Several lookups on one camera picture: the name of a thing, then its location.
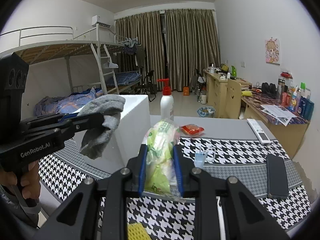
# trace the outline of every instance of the red snack packet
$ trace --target red snack packet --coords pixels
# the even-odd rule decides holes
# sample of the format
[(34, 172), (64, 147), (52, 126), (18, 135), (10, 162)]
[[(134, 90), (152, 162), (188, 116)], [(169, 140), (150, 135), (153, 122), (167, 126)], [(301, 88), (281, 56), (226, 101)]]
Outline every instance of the red snack packet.
[(195, 124), (187, 124), (180, 127), (181, 131), (189, 136), (189, 137), (198, 137), (199, 135), (203, 134), (204, 129), (200, 126)]

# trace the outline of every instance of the paper sheet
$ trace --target paper sheet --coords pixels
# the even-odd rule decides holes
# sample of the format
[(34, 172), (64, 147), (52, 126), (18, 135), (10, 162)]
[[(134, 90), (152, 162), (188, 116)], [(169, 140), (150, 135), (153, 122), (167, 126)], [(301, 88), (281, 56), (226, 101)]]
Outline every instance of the paper sheet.
[(261, 105), (264, 109), (262, 112), (271, 115), (281, 122), (284, 126), (287, 126), (291, 118), (296, 117), (289, 110), (285, 109), (282, 106), (276, 105)]

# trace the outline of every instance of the remote control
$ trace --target remote control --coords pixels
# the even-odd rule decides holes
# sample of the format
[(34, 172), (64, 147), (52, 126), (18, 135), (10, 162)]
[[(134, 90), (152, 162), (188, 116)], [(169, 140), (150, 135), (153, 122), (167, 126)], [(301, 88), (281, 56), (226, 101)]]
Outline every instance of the remote control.
[(262, 130), (261, 126), (258, 124), (258, 122), (256, 120), (247, 119), (247, 121), (248, 121), (248, 124), (250, 125), (250, 127), (252, 128), (252, 130), (254, 131), (254, 133), (256, 134), (256, 136), (258, 137), (260, 143), (262, 143), (262, 144), (271, 143), (268, 136)]

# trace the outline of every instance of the human hand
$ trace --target human hand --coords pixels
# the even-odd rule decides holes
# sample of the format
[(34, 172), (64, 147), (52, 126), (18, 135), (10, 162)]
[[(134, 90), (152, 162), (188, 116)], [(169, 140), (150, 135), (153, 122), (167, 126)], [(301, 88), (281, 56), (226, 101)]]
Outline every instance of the human hand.
[[(21, 177), (21, 186), (23, 186), (23, 198), (38, 199), (40, 195), (40, 176), (39, 176), (39, 162), (35, 161), (28, 165), (29, 172), (23, 174)], [(12, 185), (17, 185), (17, 177), (13, 172), (5, 172), (0, 170), (0, 184), (7, 187), (12, 194)]]

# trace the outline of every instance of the gray sock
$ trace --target gray sock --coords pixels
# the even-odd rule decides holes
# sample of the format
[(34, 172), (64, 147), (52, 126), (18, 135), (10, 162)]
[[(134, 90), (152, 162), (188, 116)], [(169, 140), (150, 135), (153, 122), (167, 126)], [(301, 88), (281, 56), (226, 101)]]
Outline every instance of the gray sock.
[(89, 129), (82, 139), (80, 153), (90, 159), (102, 156), (111, 135), (118, 128), (125, 98), (119, 95), (105, 95), (87, 103), (78, 115), (102, 113), (104, 122), (101, 127)]

